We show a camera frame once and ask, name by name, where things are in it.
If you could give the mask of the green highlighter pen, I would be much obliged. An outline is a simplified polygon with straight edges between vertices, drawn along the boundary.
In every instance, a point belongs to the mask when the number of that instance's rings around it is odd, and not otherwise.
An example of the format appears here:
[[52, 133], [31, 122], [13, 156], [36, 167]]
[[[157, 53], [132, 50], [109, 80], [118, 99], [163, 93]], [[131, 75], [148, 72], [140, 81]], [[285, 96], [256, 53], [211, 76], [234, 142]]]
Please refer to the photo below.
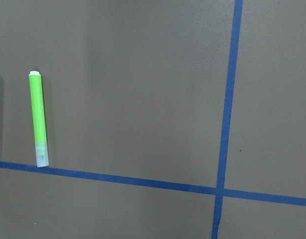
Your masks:
[[29, 87], [34, 127], [37, 167], [49, 165], [42, 77], [38, 71], [29, 72]]

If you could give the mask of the brown paper table mat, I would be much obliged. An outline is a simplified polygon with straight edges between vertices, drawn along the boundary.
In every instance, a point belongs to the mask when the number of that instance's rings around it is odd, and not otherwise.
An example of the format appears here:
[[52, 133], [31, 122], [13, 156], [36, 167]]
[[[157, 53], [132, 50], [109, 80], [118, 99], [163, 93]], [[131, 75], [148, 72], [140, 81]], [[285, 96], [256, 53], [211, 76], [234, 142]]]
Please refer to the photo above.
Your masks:
[[306, 239], [306, 0], [0, 0], [0, 239]]

